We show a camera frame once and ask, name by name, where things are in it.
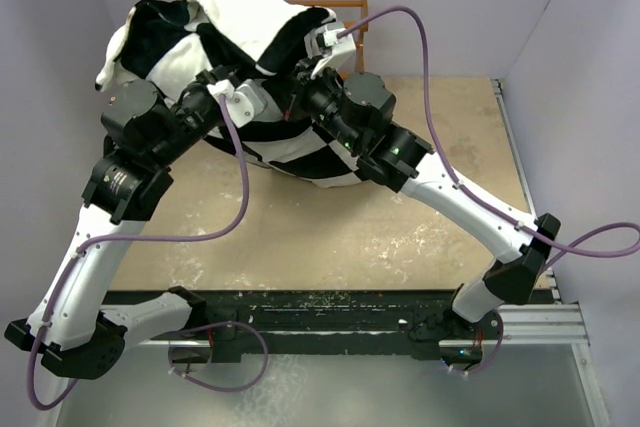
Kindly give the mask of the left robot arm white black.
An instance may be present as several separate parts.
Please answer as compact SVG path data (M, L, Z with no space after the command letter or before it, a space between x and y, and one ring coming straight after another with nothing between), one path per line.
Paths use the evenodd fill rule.
M93 380L129 347L168 332L194 339L205 329L206 302L183 287L113 312L102 307L115 273L173 183L170 166L230 119L236 80L197 75L169 104L150 81L128 81L101 115L111 147L84 188L75 234L47 294L6 339L50 373Z

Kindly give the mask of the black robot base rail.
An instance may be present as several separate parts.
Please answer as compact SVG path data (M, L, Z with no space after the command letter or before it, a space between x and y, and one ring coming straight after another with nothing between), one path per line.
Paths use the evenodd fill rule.
M170 333L214 362L245 354L408 356L477 364L501 338L491 311L476 324L454 315L449 290L202 291L205 331Z

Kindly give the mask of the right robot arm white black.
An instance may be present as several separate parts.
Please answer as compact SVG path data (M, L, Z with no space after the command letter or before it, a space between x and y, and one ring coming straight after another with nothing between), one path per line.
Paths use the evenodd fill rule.
M495 197L455 169L425 139L393 120L395 95L372 73L342 79L318 58L297 63L286 119L309 117L356 159L372 182L419 201L457 224L493 256L489 267L455 292L446 330L467 338L490 311L529 302L560 222Z

